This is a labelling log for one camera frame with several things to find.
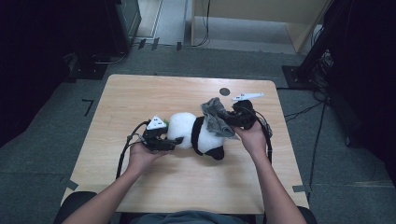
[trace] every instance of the gray towel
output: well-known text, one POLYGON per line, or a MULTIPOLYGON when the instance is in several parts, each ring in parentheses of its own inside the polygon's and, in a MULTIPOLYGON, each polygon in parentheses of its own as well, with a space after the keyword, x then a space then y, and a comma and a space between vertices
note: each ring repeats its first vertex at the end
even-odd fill
POLYGON ((201 104, 201 110, 204 112, 207 120, 207 130, 215 133, 217 137, 235 138, 235 132, 223 119, 227 117, 227 110, 221 103, 219 97, 212 98, 207 103, 201 104))

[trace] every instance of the black tape mark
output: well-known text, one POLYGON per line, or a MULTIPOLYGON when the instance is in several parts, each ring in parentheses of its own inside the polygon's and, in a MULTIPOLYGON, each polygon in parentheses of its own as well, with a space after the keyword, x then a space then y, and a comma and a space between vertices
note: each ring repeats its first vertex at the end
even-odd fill
POLYGON ((146 44, 146 39, 142 39, 139 43, 139 48, 138 49, 142 49, 143 47, 145 47, 146 44))
POLYGON ((294 192, 312 192, 311 188, 307 185, 297 185, 297 186, 292 186, 294 192))
POLYGON ((176 51, 181 50, 181 42, 177 42, 177 47, 176 47, 176 51))
POLYGON ((227 88, 221 88, 219 92, 223 96, 228 96, 231 93, 230 90, 228 90, 227 88))
POLYGON ((153 43, 152 46, 151 46, 151 50, 157 49, 157 47, 158 47, 158 42, 160 42, 160 38, 159 38, 159 37, 157 37, 157 38, 154 39, 154 43, 153 43))
POLYGON ((67 188, 69 188, 73 191, 78 188, 78 184, 76 184, 72 180, 68 179, 67 177, 63 177, 60 182, 64 185, 66 185, 67 188))
POLYGON ((83 101, 83 102, 91 102, 91 103, 90 103, 90 106, 88 106, 87 112, 85 112, 85 115, 84 115, 84 117, 87 117, 88 113, 90 113, 90 110, 91 110, 91 107, 92 107, 92 105, 93 105, 93 101, 94 101, 94 100, 82 99, 82 101, 83 101))

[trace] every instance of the stuffed panda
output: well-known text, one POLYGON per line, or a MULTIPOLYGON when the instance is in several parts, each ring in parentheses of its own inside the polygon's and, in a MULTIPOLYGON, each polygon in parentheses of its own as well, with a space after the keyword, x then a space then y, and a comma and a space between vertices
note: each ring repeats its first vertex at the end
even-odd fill
POLYGON ((224 158, 224 137, 218 137, 207 129, 207 119, 192 113, 176 113, 169 119, 167 139, 183 137, 180 148, 193 147, 198 155, 208 155, 220 161, 224 158))

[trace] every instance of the white plush body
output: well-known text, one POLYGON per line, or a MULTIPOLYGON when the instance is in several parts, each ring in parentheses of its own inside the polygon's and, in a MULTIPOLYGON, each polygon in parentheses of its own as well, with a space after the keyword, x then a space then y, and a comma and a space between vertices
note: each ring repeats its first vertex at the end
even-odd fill
MULTIPOLYGON (((183 142, 178 147, 185 149, 192 147, 191 132, 195 120, 196 117, 192 113, 174 114, 169 119, 167 138, 175 140, 178 137, 184 137, 183 142)), ((205 154, 210 149, 221 147, 224 144, 224 140, 224 138, 216 137, 214 133, 210 133, 207 130, 207 121, 205 119, 198 137, 198 150, 205 154)))

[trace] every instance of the person's right hand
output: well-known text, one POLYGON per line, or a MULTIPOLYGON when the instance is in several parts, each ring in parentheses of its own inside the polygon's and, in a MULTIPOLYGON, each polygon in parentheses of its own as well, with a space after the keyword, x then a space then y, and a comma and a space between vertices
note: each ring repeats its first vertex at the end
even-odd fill
POLYGON ((258 121, 249 130, 240 127, 233 127, 233 130, 241 137, 242 144, 251 157, 266 156, 267 141, 258 121))

